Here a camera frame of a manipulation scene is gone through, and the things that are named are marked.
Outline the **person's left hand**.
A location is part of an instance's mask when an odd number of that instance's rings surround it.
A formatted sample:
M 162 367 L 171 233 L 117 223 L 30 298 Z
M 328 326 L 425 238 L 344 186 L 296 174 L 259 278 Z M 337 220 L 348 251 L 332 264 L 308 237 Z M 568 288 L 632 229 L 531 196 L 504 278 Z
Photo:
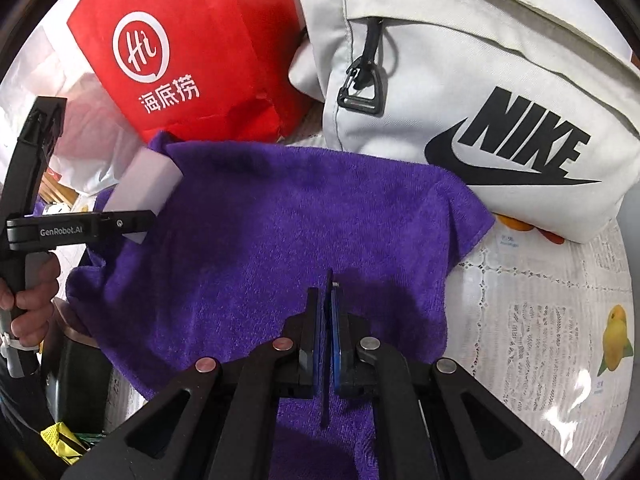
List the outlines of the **person's left hand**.
M 14 296 L 5 281 L 1 281 L 1 309 L 10 312 L 18 307 L 23 314 L 12 321 L 11 330 L 15 338 L 25 347 L 35 347 L 47 335 L 53 316 L 52 300 L 58 293 L 58 278 L 61 274 L 58 257 L 47 253 L 38 271 L 38 284 L 22 290 Z

